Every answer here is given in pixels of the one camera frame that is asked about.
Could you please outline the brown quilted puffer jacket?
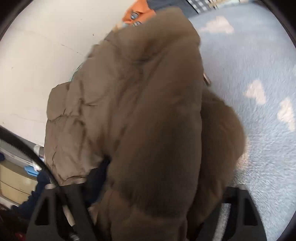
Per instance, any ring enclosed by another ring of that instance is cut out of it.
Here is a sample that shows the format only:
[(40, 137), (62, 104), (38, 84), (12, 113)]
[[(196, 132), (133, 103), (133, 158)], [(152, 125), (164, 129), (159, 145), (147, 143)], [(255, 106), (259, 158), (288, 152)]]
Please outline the brown quilted puffer jacket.
[(214, 210), (245, 146), (203, 80), (200, 37), (179, 8), (111, 31), (50, 92), (45, 162), (60, 185), (111, 162), (94, 218), (109, 240), (186, 240)]

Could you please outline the beige drawer cabinet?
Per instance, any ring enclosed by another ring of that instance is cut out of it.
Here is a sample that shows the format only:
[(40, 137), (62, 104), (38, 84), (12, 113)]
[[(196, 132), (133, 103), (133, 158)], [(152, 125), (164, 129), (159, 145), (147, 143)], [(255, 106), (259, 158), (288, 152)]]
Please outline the beige drawer cabinet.
[(37, 185), (37, 178), (29, 175), (24, 168), (7, 160), (1, 161), (1, 195), (22, 204), (27, 201)]

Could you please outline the patchwork patterned rolled blanket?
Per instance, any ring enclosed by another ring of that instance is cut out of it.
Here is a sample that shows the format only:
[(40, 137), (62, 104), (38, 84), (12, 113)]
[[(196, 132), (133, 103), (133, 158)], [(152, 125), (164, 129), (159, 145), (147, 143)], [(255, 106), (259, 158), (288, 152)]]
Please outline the patchwork patterned rolled blanket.
[(245, 4), (248, 1), (135, 1), (112, 30), (118, 31), (126, 26), (138, 26), (155, 16), (159, 11), (170, 7), (180, 8), (183, 14), (190, 18), (226, 6)]

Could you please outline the light blue bed sheet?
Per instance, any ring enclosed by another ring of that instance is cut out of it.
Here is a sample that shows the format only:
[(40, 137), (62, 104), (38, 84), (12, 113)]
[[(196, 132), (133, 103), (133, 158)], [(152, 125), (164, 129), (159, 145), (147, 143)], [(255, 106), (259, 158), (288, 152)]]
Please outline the light blue bed sheet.
[(190, 18), (211, 89), (246, 134), (233, 184), (247, 186), (268, 240), (295, 213), (295, 47), (278, 19), (254, 2)]

